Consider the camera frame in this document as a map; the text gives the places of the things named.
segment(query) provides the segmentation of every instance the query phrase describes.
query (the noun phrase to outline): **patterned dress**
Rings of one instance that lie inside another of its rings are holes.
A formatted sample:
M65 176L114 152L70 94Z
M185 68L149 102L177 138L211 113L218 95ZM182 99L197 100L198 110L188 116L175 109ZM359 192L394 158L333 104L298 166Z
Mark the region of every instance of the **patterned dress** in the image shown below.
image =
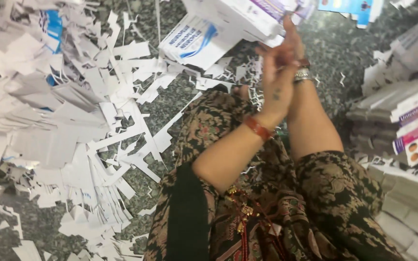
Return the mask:
M254 113L249 102L218 91L190 104L176 169L161 181L145 261L403 260L374 219L379 183L342 152L310 154L294 165L275 137L252 158L235 193L220 195L199 179L191 163Z

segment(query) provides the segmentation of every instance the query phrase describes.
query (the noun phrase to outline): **speckled granite floor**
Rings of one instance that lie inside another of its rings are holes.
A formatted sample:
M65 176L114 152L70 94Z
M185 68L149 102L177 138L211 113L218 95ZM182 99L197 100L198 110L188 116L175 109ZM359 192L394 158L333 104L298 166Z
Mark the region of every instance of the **speckled granite floor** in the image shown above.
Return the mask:
M100 0L100 18L107 20L110 10L116 13L128 11L129 7L134 15L139 15L137 27L143 36L154 47L158 45L156 12L154 0ZM171 0L161 3L162 37L177 24L185 14L181 1ZM345 112L349 107L349 100L361 96L360 85L363 80L364 68L371 65L373 50L385 51L390 42L418 22L418 8L398 10L385 5L382 15L365 30L357 29L356 22L346 19L340 14L316 11L312 17L299 26L299 32L307 47L307 54L313 65L314 75L318 75L321 84L318 86L319 95L325 110L333 119L344 141L348 139L350 126L345 120ZM136 38L126 33L125 44ZM248 55L254 55L254 43L243 41L239 43L227 56L234 56L230 64L231 70L247 61ZM341 86L340 72L346 75L344 86ZM159 96L152 104L141 106L142 113L150 113L145 118L151 133L156 134L189 100L195 95L194 87L188 84L188 78L181 74L172 82L168 89L159 90ZM169 133L176 138L180 130L180 122L170 128ZM134 142L130 139L123 142L123 148ZM162 158L168 169L173 167L171 146ZM111 152L101 157L108 158ZM145 158L149 168L162 176L166 171L164 164L152 160L151 155ZM136 190L136 195L126 201L127 208L135 217L131 225L125 228L119 239L130 239L133 235L146 234L149 231L151 216L140 217L137 213L142 209L150 209L157 200L157 184L139 170L130 170L125 179ZM0 204L13 207L20 213L24 239L33 240L39 251L53 254L56 260L65 260L70 252L78 253L84 248L85 242L80 237L67 237L57 232L60 220L65 213L64 205L51 209L39 209L36 201L28 201L26 196L16 196L8 189L0 196ZM15 218L0 213L0 223L7 220L11 225L16 224ZM17 232L6 228L0 230L0 261L19 260L12 247L20 243ZM142 253L145 240L138 240L134 247L136 253Z

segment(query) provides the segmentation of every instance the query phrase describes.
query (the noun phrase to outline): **sleeve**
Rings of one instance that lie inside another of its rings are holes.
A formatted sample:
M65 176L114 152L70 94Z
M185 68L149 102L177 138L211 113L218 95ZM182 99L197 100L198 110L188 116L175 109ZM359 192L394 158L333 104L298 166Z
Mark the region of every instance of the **sleeve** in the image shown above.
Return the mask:
M296 167L307 215L336 245L360 261L402 261L375 221L381 210L380 184L353 159L339 151L301 158Z
M198 178L191 163L164 176L145 261L209 260L209 235L218 193Z

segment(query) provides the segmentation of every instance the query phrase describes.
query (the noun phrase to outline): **tattoo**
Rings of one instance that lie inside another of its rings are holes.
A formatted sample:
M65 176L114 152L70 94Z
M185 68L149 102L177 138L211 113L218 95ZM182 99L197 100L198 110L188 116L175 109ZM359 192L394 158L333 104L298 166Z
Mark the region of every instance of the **tattoo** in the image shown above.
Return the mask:
M274 100L276 100L276 101L280 100L280 95L279 94L280 94L280 89L276 89L275 92L274 92L274 95L273 95Z

